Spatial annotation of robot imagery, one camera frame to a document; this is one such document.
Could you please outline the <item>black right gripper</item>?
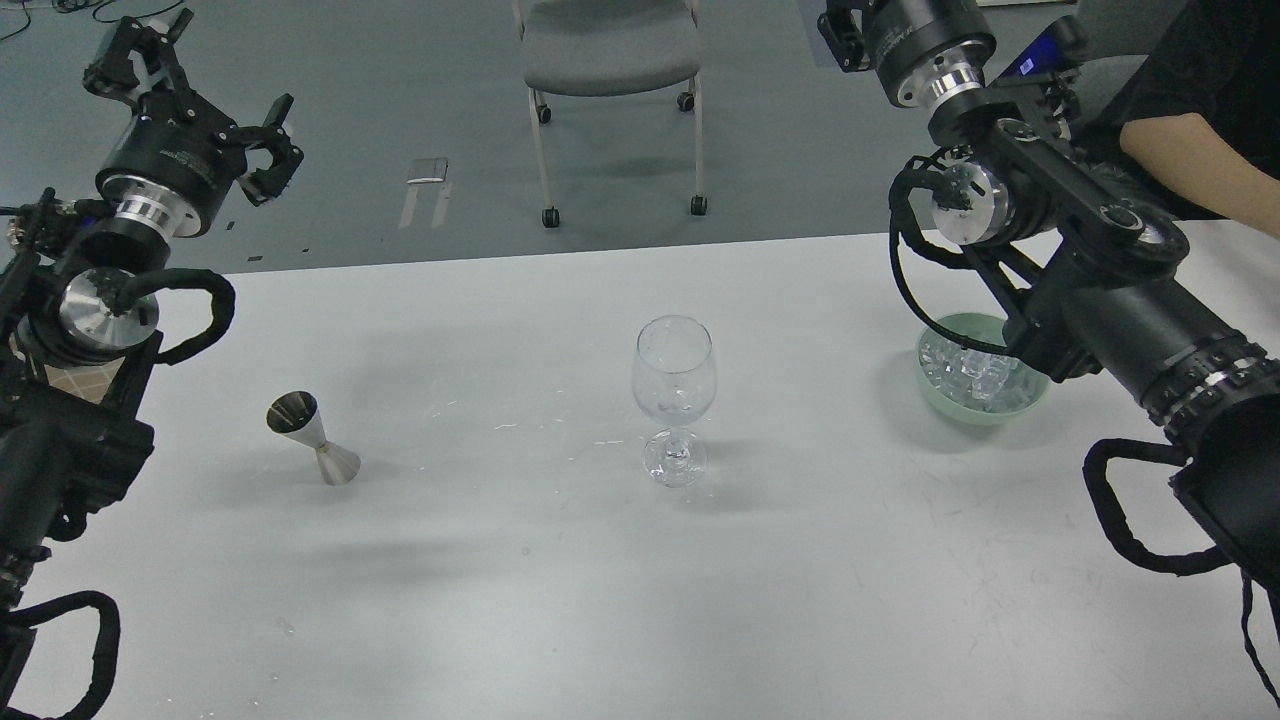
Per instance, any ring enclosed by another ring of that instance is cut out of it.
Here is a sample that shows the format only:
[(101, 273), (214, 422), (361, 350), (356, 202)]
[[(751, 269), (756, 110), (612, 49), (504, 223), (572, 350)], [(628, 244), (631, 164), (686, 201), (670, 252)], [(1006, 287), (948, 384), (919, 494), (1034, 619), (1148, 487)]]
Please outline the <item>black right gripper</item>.
[(817, 29), (841, 72), (864, 72), (870, 63), (896, 108), (937, 108), (984, 87), (983, 69), (997, 46), (974, 1), (824, 5)]

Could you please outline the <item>person forearm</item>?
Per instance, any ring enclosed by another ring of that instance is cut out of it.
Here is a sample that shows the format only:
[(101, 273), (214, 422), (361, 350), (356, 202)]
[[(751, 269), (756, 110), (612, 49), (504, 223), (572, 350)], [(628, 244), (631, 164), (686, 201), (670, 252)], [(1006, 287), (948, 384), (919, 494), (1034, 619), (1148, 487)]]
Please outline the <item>person forearm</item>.
[(1242, 156), (1201, 114), (1129, 120), (1119, 143), (1180, 199), (1279, 237), (1277, 178)]

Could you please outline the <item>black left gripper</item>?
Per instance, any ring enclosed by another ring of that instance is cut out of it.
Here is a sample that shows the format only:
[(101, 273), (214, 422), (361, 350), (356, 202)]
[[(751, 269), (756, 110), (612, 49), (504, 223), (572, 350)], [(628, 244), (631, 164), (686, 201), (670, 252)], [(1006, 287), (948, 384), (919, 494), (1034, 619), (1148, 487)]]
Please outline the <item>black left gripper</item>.
[[(236, 126), (216, 109), (196, 108), (175, 51), (193, 18), (182, 9), (160, 28), (125, 15), (83, 72), (84, 90), (134, 115), (95, 177), (97, 191), (118, 202), (128, 178), (165, 188), (191, 214), (180, 237), (209, 232), (234, 182), (256, 208), (279, 199), (305, 159), (285, 128), (291, 94), (278, 97), (259, 126)], [(259, 151), (270, 163), (251, 169), (248, 155)]]

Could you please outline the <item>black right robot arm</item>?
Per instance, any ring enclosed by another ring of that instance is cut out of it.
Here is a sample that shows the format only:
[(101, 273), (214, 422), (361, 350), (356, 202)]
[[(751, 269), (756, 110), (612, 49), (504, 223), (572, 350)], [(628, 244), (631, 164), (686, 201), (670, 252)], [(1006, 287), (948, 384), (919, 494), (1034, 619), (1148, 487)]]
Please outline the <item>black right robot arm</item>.
[[(1068, 146), (1069, 85), (1087, 35), (1052, 23), (995, 79), (996, 41), (974, 1), (828, 1), (817, 27), (844, 72), (873, 70), (896, 108), (929, 113), (936, 152), (890, 187), (890, 265), (911, 311), (965, 348), (1051, 380), (1108, 372), (1167, 437), (1100, 439), (1082, 474), (1105, 536), (1129, 562), (1189, 577), (1234, 565), (1243, 632), (1254, 589), (1277, 611), (1277, 360), (1175, 279), (1183, 232), (1106, 187)], [(899, 247), (973, 270), (1006, 313), (996, 345), (945, 328), (914, 299)], [(1162, 556), (1132, 533), (1107, 480), (1123, 457), (1175, 468), (1174, 495), (1211, 538)]]

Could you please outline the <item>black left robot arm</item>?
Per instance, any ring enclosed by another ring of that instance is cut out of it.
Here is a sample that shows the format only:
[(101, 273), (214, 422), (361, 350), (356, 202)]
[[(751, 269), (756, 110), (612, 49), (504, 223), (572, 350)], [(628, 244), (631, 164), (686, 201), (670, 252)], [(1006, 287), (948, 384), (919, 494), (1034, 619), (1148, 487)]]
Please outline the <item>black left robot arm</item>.
[(184, 363), (230, 328), (236, 291), (209, 269), (173, 268), (175, 240), (206, 234), (233, 187), (256, 206), (278, 199), (303, 160), (283, 94), (256, 126), (201, 96), (177, 56), (193, 19), (122, 17), (83, 74), (93, 95), (124, 104), (131, 122), (95, 178), (97, 196), (64, 201), (51, 188), (4, 208), (1, 560), (3, 716), (37, 630), (92, 610), (99, 629), (83, 696), (68, 719), (92, 719), (115, 679), (116, 602), (77, 591), (24, 606), (51, 543), (81, 538), (90, 515), (119, 502), (154, 452), (137, 416), (159, 365)]

